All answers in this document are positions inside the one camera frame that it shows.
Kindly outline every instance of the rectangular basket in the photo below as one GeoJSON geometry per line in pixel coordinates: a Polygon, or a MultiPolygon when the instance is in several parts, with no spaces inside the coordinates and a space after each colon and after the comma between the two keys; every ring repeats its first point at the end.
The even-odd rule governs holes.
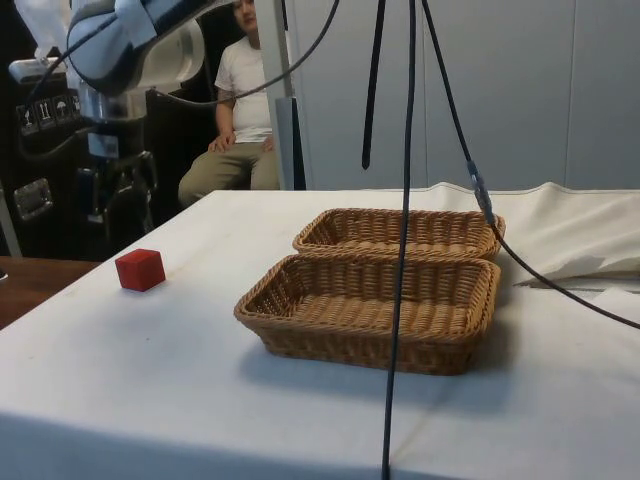
{"type": "MultiPolygon", "coordinates": [[[[398,254],[400,210],[336,209],[322,213],[294,240],[301,253],[398,254]]],[[[504,235],[506,225],[496,216],[504,235]]],[[[409,214],[407,258],[425,255],[451,259],[493,259],[500,251],[491,228],[480,212],[409,214]]]]}
{"type": "MultiPolygon", "coordinates": [[[[397,261],[384,255],[287,257],[236,318],[273,354],[388,368],[397,261]]],[[[398,370],[467,371],[491,322],[500,269],[484,260],[407,260],[398,370]]]]}

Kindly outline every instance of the white t-shirt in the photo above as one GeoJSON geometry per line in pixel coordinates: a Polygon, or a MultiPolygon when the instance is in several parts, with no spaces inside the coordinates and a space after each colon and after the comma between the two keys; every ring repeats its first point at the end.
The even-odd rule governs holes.
{"type": "MultiPolygon", "coordinates": [[[[216,87],[238,95],[263,83],[262,51],[252,48],[247,37],[225,49],[216,77],[216,87]]],[[[236,100],[233,128],[237,143],[262,143],[271,135],[266,89],[236,100]]]]}

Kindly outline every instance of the man's arm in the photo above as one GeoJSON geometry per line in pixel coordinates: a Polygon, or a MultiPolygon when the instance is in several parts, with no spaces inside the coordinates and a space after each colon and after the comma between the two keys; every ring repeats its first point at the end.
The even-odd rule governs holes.
{"type": "Polygon", "coordinates": [[[216,124],[220,135],[209,146],[209,149],[214,152],[226,152],[236,143],[236,136],[233,132],[233,108],[236,105],[236,101],[232,98],[233,92],[221,88],[218,89],[218,100],[221,103],[216,106],[216,124]]]}
{"type": "Polygon", "coordinates": [[[218,100],[221,103],[216,106],[216,123],[220,134],[233,133],[233,108],[236,101],[227,100],[230,98],[233,98],[233,92],[218,89],[218,100]]]}

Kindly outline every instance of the khaki pants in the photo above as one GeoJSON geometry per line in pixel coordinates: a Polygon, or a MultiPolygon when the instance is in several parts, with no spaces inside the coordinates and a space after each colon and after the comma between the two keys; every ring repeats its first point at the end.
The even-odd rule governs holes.
{"type": "Polygon", "coordinates": [[[278,190],[278,157],[261,143],[236,143],[224,153],[200,155],[183,177],[178,198],[187,208],[214,190],[231,190],[251,179],[251,190],[278,190]]]}

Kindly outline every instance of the cable connector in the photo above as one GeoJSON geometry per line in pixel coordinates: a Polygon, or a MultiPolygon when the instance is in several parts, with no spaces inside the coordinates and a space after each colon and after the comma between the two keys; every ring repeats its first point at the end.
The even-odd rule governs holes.
{"type": "Polygon", "coordinates": [[[487,221],[487,224],[493,226],[496,224],[496,219],[493,216],[493,206],[491,205],[491,197],[489,196],[489,192],[484,186],[484,179],[478,172],[478,167],[473,161],[467,162],[467,169],[469,170],[469,175],[471,176],[471,182],[473,183],[473,193],[476,196],[476,201],[478,202],[478,206],[482,213],[484,213],[484,218],[487,221]]]}

